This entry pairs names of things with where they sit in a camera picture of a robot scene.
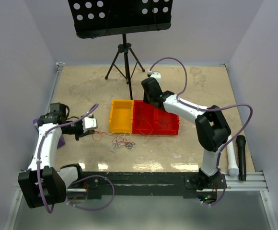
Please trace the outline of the yellow plastic bin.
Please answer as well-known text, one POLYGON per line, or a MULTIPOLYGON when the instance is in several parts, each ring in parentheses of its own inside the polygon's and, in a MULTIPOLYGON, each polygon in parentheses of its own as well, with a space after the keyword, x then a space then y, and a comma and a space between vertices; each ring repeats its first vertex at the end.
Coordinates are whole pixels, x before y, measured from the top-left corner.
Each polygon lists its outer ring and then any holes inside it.
POLYGON ((109 118, 109 130, 111 133, 132 133, 133 107, 133 100, 112 100, 109 118))

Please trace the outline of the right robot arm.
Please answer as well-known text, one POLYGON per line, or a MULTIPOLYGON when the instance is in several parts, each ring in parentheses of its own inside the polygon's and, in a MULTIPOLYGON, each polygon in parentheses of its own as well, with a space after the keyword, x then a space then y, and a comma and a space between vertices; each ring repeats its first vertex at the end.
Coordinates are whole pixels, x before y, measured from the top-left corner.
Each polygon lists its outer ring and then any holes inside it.
POLYGON ((162 91, 153 77, 141 82, 144 90, 144 102, 186 119, 195 125, 197 138, 203 147, 203 161, 194 183, 198 190, 211 188, 220 174, 221 151, 231 136, 231 129, 219 107, 199 107, 197 104, 178 98, 171 91, 162 91))

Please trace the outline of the red plastic bin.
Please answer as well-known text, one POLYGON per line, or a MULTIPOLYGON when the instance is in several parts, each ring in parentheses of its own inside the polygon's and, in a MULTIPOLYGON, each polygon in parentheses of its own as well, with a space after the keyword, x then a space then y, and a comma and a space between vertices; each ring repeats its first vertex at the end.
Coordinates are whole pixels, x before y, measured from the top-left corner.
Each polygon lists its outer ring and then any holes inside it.
POLYGON ((134 100, 132 134, 155 135, 155 109, 151 104, 142 100, 134 100))
POLYGON ((179 116, 160 109, 155 112, 155 135, 177 136, 180 126, 179 116))

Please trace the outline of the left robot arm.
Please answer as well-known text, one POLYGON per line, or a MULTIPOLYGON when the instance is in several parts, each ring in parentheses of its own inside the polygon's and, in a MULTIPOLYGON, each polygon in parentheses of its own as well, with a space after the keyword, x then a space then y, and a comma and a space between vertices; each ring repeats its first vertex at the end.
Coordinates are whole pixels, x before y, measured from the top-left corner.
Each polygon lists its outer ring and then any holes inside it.
POLYGON ((66 199, 67 188, 80 188, 85 176, 79 164, 64 166, 55 170, 55 158, 62 134, 74 135, 79 139, 83 134, 82 121, 68 121, 70 109, 62 103, 53 103, 47 114, 40 116, 38 142, 28 169, 20 172, 18 183, 29 208, 45 207, 53 212, 54 205, 66 199))

